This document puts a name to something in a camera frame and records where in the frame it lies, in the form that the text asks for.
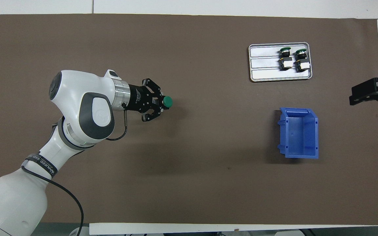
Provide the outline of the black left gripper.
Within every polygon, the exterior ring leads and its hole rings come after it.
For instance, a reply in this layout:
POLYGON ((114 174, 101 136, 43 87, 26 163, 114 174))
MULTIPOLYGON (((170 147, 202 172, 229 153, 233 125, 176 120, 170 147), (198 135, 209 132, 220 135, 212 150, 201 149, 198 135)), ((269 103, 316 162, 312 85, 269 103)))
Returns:
POLYGON ((141 86, 129 85, 128 110, 141 113, 141 121, 149 122, 159 117, 163 108, 154 99, 161 100, 161 88, 152 79, 143 79, 141 86))

